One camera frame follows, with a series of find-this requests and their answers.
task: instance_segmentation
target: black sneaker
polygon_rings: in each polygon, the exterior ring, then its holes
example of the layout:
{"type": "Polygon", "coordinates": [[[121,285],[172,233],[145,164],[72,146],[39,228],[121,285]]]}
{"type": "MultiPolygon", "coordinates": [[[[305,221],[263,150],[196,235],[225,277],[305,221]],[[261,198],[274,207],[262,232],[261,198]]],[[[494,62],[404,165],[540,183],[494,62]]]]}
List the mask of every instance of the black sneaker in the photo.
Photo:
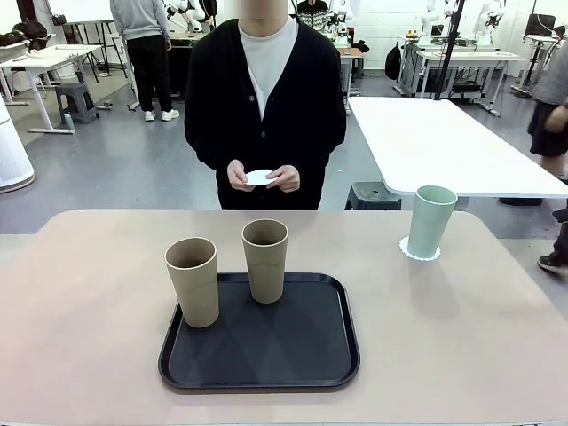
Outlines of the black sneaker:
{"type": "Polygon", "coordinates": [[[556,253],[548,256],[541,256],[537,265],[545,271],[555,273],[557,275],[568,275],[568,264],[561,264],[556,253]]]}
{"type": "Polygon", "coordinates": [[[542,205],[542,198],[500,198],[499,202],[507,206],[537,207],[542,205]]]}

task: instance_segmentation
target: tray rim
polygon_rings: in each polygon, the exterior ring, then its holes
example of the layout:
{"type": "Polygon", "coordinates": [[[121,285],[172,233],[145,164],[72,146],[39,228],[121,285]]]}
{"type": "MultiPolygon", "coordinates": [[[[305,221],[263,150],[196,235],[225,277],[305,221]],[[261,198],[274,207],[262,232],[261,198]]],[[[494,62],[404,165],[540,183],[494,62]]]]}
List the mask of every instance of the tray rim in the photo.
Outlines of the tray rim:
{"type": "MultiPolygon", "coordinates": [[[[246,272],[219,272],[217,274],[217,279],[219,282],[242,282],[243,278],[247,277],[248,274],[246,272]]],[[[349,303],[349,296],[347,295],[347,290],[343,286],[343,284],[336,280],[331,275],[320,273],[320,272],[286,272],[284,276],[284,281],[290,281],[295,277],[302,277],[304,281],[311,281],[311,282],[322,282],[328,281],[329,285],[332,285],[337,293],[339,294],[339,303],[341,306],[341,310],[343,313],[343,317],[348,320],[346,322],[343,321],[344,326],[344,333],[347,339],[348,344],[348,352],[351,357],[351,368],[347,372],[347,374],[338,379],[338,380],[326,380],[327,384],[280,384],[278,386],[271,386],[266,384],[247,384],[247,385],[239,385],[234,386],[230,384],[211,384],[207,386],[184,386],[180,385],[180,383],[176,382],[169,372],[166,370],[167,365],[170,363],[170,355],[166,354],[166,350],[170,347],[170,341],[173,340],[173,343],[176,341],[175,338],[172,339],[171,330],[173,327],[179,323],[180,318],[183,320],[183,315],[181,313],[181,307],[179,303],[176,302],[176,307],[174,309],[173,315],[170,320],[170,324],[168,325],[168,330],[166,331],[166,335],[164,337],[164,341],[162,344],[162,348],[160,350],[160,356],[158,357],[158,371],[160,372],[160,376],[165,383],[167,383],[170,387],[181,390],[181,391],[235,391],[235,390],[309,390],[309,389],[322,389],[322,390],[331,390],[336,389],[344,386],[348,382],[350,382],[357,372],[359,371],[361,357],[359,352],[359,342],[357,340],[357,335],[355,333],[355,325],[353,323],[353,317],[351,314],[351,305],[349,303]]]]}

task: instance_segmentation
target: cup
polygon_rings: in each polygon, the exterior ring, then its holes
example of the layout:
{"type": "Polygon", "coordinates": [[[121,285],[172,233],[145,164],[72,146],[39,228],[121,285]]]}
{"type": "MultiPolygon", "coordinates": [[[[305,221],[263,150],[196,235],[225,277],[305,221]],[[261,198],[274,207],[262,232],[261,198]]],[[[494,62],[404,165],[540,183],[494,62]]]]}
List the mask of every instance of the cup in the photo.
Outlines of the cup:
{"type": "Polygon", "coordinates": [[[219,316],[215,244],[203,238],[178,241],[168,248],[165,260],[187,325],[213,324],[219,316]]]}
{"type": "Polygon", "coordinates": [[[284,291],[288,228],[277,220],[260,219],[242,229],[250,292],[260,304],[278,302],[284,291]]]}
{"type": "Polygon", "coordinates": [[[423,186],[416,191],[408,252],[422,259],[434,257],[458,196],[441,186],[423,186]]]}

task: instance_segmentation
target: white sneaker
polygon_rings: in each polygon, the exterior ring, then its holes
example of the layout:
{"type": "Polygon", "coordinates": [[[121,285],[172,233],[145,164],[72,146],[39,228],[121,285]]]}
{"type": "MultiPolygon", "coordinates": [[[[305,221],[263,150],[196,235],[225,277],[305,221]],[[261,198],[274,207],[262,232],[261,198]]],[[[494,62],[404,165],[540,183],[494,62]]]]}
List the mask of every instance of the white sneaker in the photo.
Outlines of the white sneaker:
{"type": "Polygon", "coordinates": [[[176,109],[172,109],[168,113],[164,113],[162,111],[162,121],[163,122],[170,122],[179,117],[179,111],[176,109]]]}

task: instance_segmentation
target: cup rim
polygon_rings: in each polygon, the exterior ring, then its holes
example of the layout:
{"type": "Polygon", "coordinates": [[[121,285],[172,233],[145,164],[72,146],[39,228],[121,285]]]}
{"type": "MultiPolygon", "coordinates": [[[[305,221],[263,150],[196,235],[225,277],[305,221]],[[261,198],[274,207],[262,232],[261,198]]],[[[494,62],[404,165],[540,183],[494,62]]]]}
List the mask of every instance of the cup rim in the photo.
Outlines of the cup rim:
{"type": "Polygon", "coordinates": [[[436,206],[451,206],[452,204],[455,204],[455,203],[458,201],[458,195],[457,195],[454,191],[452,191],[451,189],[444,188],[443,186],[439,186],[439,185],[424,185],[424,186],[421,186],[420,188],[418,188],[418,189],[416,190],[416,196],[417,196],[418,198],[420,198],[422,201],[428,202],[429,204],[434,204],[434,205],[436,205],[436,206]],[[427,199],[425,199],[424,197],[422,197],[422,196],[420,195],[420,190],[423,189],[423,188],[439,188],[439,189],[443,189],[443,190],[445,190],[445,191],[448,191],[449,193],[452,193],[452,194],[454,195],[454,200],[453,200],[453,201],[450,201],[450,202],[435,202],[435,201],[427,200],[427,199]]]}
{"type": "Polygon", "coordinates": [[[163,260],[166,262],[166,265],[169,266],[170,268],[176,269],[178,271],[191,271],[193,269],[202,268],[206,264],[210,264],[213,261],[213,259],[215,259],[216,256],[217,256],[217,246],[215,245],[215,243],[213,241],[208,240],[207,238],[202,238],[202,237],[190,237],[190,238],[182,238],[181,240],[176,241],[173,244],[171,244],[166,249],[166,252],[163,254],[163,260]],[[170,262],[168,262],[168,252],[170,251],[170,249],[172,247],[174,247],[176,244],[178,244],[182,241],[189,241],[189,240],[201,240],[201,241],[208,242],[209,244],[211,244],[213,246],[213,255],[211,255],[211,257],[209,258],[209,260],[207,262],[203,262],[202,264],[198,264],[197,266],[192,266],[191,268],[180,268],[179,266],[175,266],[175,265],[171,264],[170,262]]]}
{"type": "Polygon", "coordinates": [[[288,234],[289,234],[289,229],[288,229],[288,227],[287,227],[286,225],[284,225],[280,220],[270,219],[269,217],[266,217],[266,218],[264,218],[264,219],[251,220],[251,221],[248,222],[246,225],[244,225],[244,226],[242,227],[242,230],[241,230],[241,238],[242,238],[242,240],[243,240],[243,241],[246,241],[247,244],[249,244],[249,245],[251,245],[251,246],[253,246],[253,247],[275,247],[275,246],[278,246],[279,244],[281,244],[283,241],[286,240],[286,238],[288,237],[288,234]],[[283,237],[280,241],[274,242],[273,244],[262,244],[262,245],[261,245],[261,244],[255,244],[254,242],[250,242],[249,240],[247,240],[247,239],[245,238],[245,229],[247,229],[247,227],[248,227],[249,225],[252,225],[252,224],[254,224],[255,222],[263,222],[263,221],[276,222],[277,224],[284,226],[284,229],[286,229],[286,235],[284,235],[284,237],[283,237]]]}

